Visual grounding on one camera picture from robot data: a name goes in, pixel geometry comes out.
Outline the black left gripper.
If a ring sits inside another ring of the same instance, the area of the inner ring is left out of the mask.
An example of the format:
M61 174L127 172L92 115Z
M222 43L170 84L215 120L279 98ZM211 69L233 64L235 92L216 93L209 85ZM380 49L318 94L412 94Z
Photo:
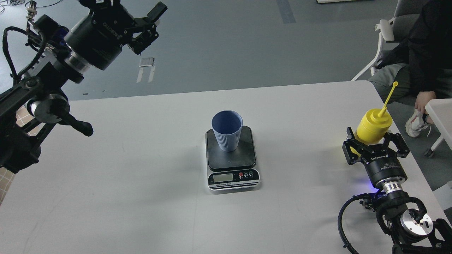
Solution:
M146 17L133 18L121 9L120 0L78 2L87 7L89 13L64 39L73 52L101 70L116 59L127 43L137 55L148 48L159 37L157 21L168 10L164 3L158 2Z

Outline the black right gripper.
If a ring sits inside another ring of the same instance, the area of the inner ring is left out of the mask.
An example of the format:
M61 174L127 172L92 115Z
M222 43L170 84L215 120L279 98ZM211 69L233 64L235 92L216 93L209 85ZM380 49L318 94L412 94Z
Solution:
M381 144L368 146L355 137L351 127L346 132L342 145L346 162L349 165L361 162L373 188L382 189L385 183L404 183L408 179L399 158L406 158L410 150L400 133L386 132ZM394 143L397 151L389 148L390 143Z

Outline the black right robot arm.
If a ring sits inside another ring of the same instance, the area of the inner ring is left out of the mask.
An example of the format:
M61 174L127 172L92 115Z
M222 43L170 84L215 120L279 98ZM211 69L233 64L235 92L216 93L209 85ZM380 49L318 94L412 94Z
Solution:
M392 239L393 254L450 254L451 227L444 219L432 220L420 199L411 197L402 188L407 175L399 158L409 154L402 136L386 132L383 142L366 145L359 141L350 127L343 151L349 165L362 163L375 193L354 195L341 207L337 227L344 248L352 254L357 250L346 238L343 214L353 201L360 201L365 209L376 214L378 225Z

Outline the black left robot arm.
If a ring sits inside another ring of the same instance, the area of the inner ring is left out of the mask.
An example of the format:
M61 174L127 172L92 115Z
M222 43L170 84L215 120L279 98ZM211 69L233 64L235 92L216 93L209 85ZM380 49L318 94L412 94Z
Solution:
M158 38L156 23L168 9L158 2L147 16L134 18L119 0L81 0L80 4L89 14L71 30L47 15L34 21L37 2L31 0L26 30L3 31L2 50L13 85L1 94L1 167L14 174L39 162L41 143L55 125L71 126L88 137L94 133L90 123L70 114L61 88L69 80L82 82L92 66L105 70L124 46L142 53ZM16 71L9 53L10 31L24 34L27 46L36 51L21 71Z

